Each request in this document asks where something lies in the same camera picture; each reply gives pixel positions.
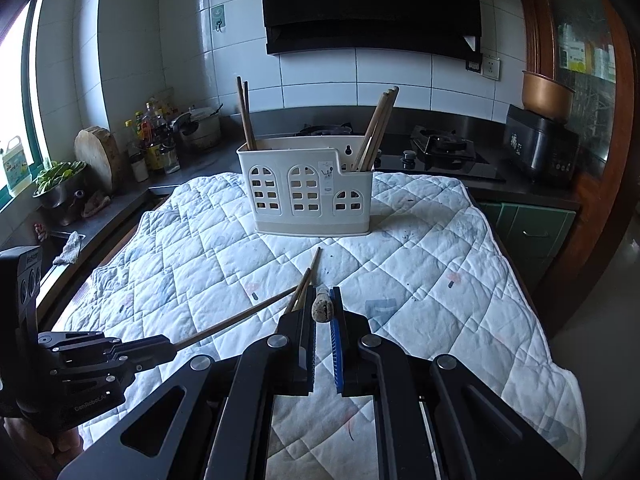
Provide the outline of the person's left hand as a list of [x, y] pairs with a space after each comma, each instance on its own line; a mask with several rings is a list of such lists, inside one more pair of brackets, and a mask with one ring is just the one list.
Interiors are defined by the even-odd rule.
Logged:
[[6, 451], [1, 452], [1, 474], [8, 470], [11, 477], [24, 479], [56, 479], [84, 449], [77, 428], [63, 432], [53, 444], [19, 418], [1, 423], [1, 441], [6, 444]]

